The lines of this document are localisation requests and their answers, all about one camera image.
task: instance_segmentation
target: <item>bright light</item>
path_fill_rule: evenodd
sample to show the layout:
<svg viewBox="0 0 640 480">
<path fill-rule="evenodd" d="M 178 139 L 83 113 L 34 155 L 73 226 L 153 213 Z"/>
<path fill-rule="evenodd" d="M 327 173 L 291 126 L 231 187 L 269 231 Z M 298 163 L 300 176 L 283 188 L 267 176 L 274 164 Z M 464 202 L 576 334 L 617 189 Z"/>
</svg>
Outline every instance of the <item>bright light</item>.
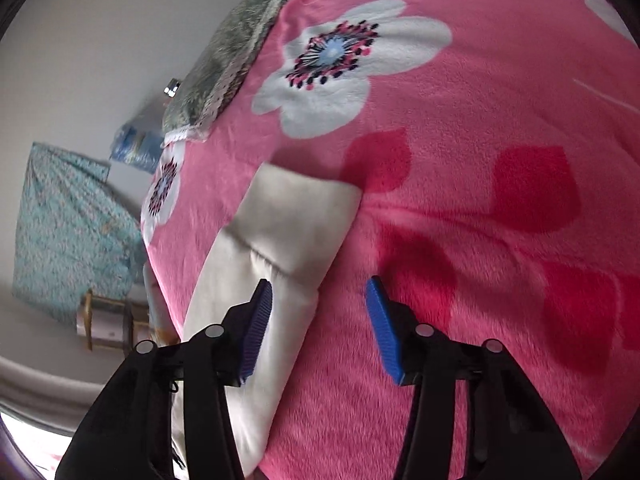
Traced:
<svg viewBox="0 0 640 480">
<path fill-rule="evenodd" d="M 16 446 L 27 460 L 36 466 L 44 478 L 54 480 L 56 469 L 71 442 L 71 437 L 34 428 L 4 413 L 1 416 Z"/>
</svg>

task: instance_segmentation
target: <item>white flower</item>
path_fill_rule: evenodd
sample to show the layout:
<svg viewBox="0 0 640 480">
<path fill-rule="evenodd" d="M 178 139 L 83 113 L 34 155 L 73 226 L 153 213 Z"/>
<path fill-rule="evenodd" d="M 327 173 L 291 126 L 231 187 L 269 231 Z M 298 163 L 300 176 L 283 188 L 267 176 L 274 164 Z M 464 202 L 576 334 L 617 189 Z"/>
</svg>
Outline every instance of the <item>white flower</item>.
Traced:
<svg viewBox="0 0 640 480">
<path fill-rule="evenodd" d="M 169 221 L 178 202 L 185 145 L 184 141 L 169 144 L 160 157 L 153 183 L 142 205 L 142 237 L 146 245 L 151 243 L 156 227 Z"/>
<path fill-rule="evenodd" d="M 419 67 L 452 41 L 439 20 L 398 18 L 405 7 L 402 0 L 377 0 L 305 29 L 284 46 L 284 65 L 264 81 L 252 112 L 279 108 L 282 130 L 299 139 L 353 121 L 367 102 L 371 76 Z"/>
<path fill-rule="evenodd" d="M 607 0 L 584 0 L 584 4 L 618 34 L 627 38 L 631 43 L 636 44 L 631 32 L 626 28 L 625 22 L 622 21 L 616 9 L 614 9 Z"/>
</svg>

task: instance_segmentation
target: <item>silver screw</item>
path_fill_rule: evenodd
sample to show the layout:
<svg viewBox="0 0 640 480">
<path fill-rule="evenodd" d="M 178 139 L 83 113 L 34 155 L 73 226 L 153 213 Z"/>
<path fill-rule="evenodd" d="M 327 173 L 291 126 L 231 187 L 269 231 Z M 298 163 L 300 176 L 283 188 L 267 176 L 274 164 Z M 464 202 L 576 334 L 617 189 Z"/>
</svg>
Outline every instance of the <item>silver screw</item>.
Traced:
<svg viewBox="0 0 640 480">
<path fill-rule="evenodd" d="M 223 333 L 225 333 L 225 329 L 222 325 L 209 325 L 204 333 L 207 337 L 215 339 L 223 335 Z"/>
<path fill-rule="evenodd" d="M 147 339 L 146 341 L 140 341 L 140 343 L 136 345 L 136 352 L 138 352 L 139 354 L 148 354 L 155 347 L 156 344 L 153 341 L 149 341 L 149 339 Z"/>
<path fill-rule="evenodd" d="M 504 350 L 503 344 L 497 339 L 489 339 L 489 341 L 487 341 L 484 346 L 486 346 L 486 349 L 489 352 L 493 352 L 494 354 L 499 354 L 500 352 L 502 352 L 502 350 Z"/>
<path fill-rule="evenodd" d="M 415 333 L 421 337 L 431 337 L 436 333 L 436 330 L 433 326 L 427 325 L 426 323 L 422 323 L 415 327 Z"/>
</svg>

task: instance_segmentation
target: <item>floral blanket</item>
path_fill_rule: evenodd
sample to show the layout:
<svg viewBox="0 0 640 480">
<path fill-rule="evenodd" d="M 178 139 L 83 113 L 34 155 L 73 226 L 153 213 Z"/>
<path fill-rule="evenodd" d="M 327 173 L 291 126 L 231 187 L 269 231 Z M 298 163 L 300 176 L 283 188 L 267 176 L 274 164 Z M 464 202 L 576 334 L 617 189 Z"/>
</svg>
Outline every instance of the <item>floral blanket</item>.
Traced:
<svg viewBox="0 0 640 480">
<path fill-rule="evenodd" d="M 263 161 L 360 211 L 271 428 L 271 480 L 391 478 L 412 392 L 364 305 L 380 274 L 451 338 L 498 338 L 592 472 L 640 402 L 640 56 L 606 0 L 289 0 L 204 143 L 143 214 L 180 329 Z M 457 428 L 458 477 L 465 435 Z"/>
</svg>

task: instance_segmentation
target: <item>flower center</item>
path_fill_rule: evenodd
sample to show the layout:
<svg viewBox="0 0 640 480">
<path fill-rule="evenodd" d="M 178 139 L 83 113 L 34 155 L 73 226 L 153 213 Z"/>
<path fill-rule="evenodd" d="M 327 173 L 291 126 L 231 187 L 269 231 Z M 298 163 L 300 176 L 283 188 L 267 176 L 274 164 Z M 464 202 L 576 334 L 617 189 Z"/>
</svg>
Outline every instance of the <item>flower center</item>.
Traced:
<svg viewBox="0 0 640 480">
<path fill-rule="evenodd" d="M 151 216 L 156 216 L 160 212 L 162 204 L 164 204 L 164 200 L 166 200 L 166 197 L 169 194 L 169 190 L 174 183 L 177 173 L 178 165 L 173 159 L 162 165 L 160 179 L 156 182 L 154 192 L 151 194 L 151 199 L 149 200 L 149 213 Z"/>
<path fill-rule="evenodd" d="M 316 81 L 323 85 L 356 70 L 360 56 L 370 54 L 378 37 L 377 28 L 377 23 L 367 20 L 357 25 L 343 22 L 331 32 L 310 38 L 305 51 L 296 59 L 293 72 L 285 76 L 289 86 L 312 90 Z"/>
</svg>

